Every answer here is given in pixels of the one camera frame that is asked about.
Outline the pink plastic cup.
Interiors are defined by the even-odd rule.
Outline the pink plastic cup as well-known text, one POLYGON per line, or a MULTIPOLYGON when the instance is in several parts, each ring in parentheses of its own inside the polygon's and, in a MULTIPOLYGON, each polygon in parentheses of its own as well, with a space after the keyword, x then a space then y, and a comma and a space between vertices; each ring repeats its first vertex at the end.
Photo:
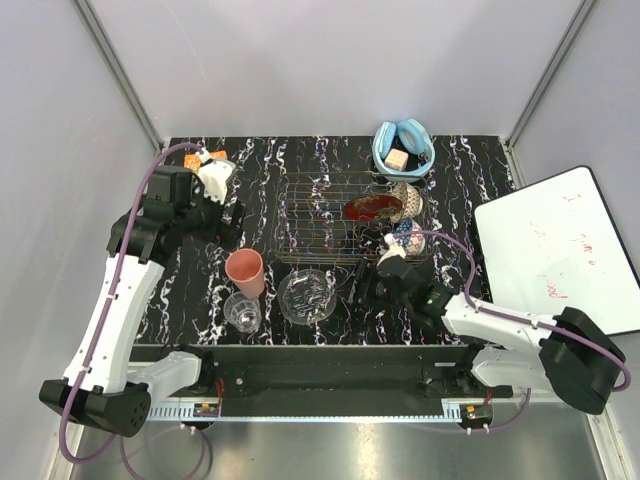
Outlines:
POLYGON ((265 289, 264 262, 255 250, 243 248, 230 254, 225 273, 248 298, 259 297, 265 289))

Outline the blue triangle patterned bowl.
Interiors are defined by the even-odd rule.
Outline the blue triangle patterned bowl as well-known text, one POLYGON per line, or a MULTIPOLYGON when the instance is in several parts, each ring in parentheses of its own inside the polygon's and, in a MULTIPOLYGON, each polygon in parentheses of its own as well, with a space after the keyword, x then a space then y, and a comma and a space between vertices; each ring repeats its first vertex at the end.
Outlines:
POLYGON ((408 256, 417 256, 424 251, 426 245, 421 231, 422 227, 415 220, 404 218, 395 225, 393 236, 408 256))

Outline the red floral plate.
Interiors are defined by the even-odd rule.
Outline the red floral plate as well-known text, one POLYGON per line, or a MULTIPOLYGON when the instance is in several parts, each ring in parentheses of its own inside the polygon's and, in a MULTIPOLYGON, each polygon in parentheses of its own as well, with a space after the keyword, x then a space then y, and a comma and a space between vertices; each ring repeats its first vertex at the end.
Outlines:
POLYGON ((344 215, 353 221, 371 222, 388 219, 401 212, 403 202, 388 194, 373 194, 354 198, 344 207, 344 215))

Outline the brown floral patterned bowl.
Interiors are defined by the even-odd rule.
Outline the brown floral patterned bowl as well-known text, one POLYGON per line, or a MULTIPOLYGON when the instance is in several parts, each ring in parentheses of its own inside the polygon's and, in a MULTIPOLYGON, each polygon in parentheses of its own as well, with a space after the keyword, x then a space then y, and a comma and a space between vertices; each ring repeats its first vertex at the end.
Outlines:
POLYGON ((390 218, 396 224, 405 218, 414 218, 419 215, 424 206, 424 202, 419 191, 407 182, 398 182, 391 190, 391 195, 398 198, 402 203, 402 209, 390 218))

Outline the clear glass bowl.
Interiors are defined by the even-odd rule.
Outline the clear glass bowl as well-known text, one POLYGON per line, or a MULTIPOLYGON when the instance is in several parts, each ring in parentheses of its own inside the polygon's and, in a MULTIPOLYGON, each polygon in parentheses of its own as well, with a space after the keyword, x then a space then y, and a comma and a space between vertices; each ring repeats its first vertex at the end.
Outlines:
POLYGON ((318 269, 293 271, 280 282, 277 297, 281 312, 290 323, 316 324, 335 310, 335 279, 318 269))

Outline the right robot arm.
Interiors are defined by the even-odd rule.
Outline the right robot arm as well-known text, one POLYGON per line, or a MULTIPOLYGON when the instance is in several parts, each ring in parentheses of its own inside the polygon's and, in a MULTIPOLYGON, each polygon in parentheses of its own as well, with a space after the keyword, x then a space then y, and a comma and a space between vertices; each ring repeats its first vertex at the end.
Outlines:
POLYGON ((355 267, 352 296, 359 304, 399 307, 433 334, 479 340, 454 371, 466 396, 487 387, 550 392, 583 413, 598 415, 631 374, 622 351, 583 311, 533 315, 431 283, 400 256, 363 258, 355 267))

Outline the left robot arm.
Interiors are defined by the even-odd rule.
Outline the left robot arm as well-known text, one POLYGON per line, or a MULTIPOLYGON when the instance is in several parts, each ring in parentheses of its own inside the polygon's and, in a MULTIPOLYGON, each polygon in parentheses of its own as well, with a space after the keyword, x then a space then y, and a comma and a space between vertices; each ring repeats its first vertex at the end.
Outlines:
POLYGON ((223 218, 237 167, 213 160, 192 171, 160 166, 138 203, 111 228, 104 283, 83 340, 61 379, 44 381, 40 401, 66 421, 130 438, 152 407, 183 389, 215 386, 213 356, 177 347, 136 373, 128 370, 146 305, 184 239, 231 250, 242 235, 245 205, 223 218))

